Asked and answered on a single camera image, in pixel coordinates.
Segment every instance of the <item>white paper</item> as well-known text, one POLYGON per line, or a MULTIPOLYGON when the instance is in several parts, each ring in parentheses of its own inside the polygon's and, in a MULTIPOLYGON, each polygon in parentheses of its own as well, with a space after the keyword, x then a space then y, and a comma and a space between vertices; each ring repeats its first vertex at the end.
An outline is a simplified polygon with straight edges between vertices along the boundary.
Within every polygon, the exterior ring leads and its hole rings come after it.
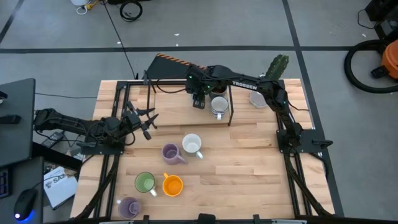
POLYGON ((60 205, 76 193, 77 181, 75 177, 65 175, 63 167, 57 167, 44 175, 43 188, 49 198, 52 208, 60 205))

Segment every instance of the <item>orange mug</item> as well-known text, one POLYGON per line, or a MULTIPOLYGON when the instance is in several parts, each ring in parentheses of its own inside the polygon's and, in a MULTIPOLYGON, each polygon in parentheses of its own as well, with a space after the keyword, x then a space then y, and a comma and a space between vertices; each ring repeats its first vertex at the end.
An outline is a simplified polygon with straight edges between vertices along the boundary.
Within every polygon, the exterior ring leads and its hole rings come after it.
POLYGON ((167 175, 164 173, 163 191, 167 196, 175 197, 182 191, 182 180, 176 175, 167 175))

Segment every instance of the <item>white mug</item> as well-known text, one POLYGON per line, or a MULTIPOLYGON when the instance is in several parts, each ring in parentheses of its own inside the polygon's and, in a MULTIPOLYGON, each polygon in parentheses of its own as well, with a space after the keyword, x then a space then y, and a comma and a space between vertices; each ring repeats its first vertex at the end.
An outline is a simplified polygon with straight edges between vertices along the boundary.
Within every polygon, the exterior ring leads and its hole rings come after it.
POLYGON ((199 151, 201 139, 197 134, 187 134, 182 139, 182 147, 189 156, 197 156, 199 159, 203 159, 203 155, 199 151))
POLYGON ((226 98, 217 96, 211 101, 211 112, 217 118, 217 120, 221 120, 223 115, 228 110, 228 100, 226 98))

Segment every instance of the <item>blue light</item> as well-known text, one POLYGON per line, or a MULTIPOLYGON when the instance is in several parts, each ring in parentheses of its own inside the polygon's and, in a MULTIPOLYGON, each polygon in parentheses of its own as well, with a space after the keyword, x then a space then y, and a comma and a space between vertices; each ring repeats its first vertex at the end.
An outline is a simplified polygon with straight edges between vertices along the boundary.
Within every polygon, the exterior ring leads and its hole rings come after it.
POLYGON ((18 223, 29 223, 33 219, 34 215, 35 215, 35 212, 32 210, 27 218, 25 218, 24 220, 21 220, 21 221, 17 220, 17 222, 18 223))

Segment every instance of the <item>wooden table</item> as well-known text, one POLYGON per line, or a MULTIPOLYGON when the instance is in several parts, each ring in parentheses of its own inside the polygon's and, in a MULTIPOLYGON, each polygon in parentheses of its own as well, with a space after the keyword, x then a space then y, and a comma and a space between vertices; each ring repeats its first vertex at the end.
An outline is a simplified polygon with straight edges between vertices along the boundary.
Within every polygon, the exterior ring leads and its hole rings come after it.
MULTIPOLYGON (((94 119, 111 116, 116 82, 101 82, 94 119)), ((287 79, 285 86, 290 102, 298 108, 307 108, 300 80, 287 79)), ((278 150, 275 136, 275 113, 269 108, 253 107, 248 90, 233 87, 232 91, 234 116, 231 126, 159 126, 158 129, 151 128, 150 141, 136 131, 136 143, 125 148, 119 161, 113 220, 121 219, 116 201, 124 197, 139 199, 143 209, 136 217, 138 220, 142 220, 143 215, 150 215, 151 220, 193 220, 199 213, 214 214, 219 219, 252 219, 253 214, 259 214, 260 218, 294 217, 284 157, 278 150), (204 159, 183 154, 188 165, 167 165, 160 153, 162 146, 173 142, 182 149, 182 138, 188 133, 201 137, 204 159), (143 171, 155 175, 157 197, 135 189, 134 179, 143 171), (183 180, 183 191, 178 197, 168 197, 162 191, 164 172, 179 175, 183 180)), ((147 87, 132 86, 129 99, 136 108, 145 108, 147 87)), ((303 128, 312 127, 308 111, 292 109, 292 112, 303 128)), ((322 163, 308 154, 302 154, 301 160, 308 188, 324 208, 333 213, 322 163)), ((95 156, 82 167, 71 217, 78 215, 97 191, 102 161, 103 156, 95 156)), ((297 191, 300 212, 305 214, 301 192, 297 191)), ((107 198, 105 192, 101 215, 105 214, 107 198)))

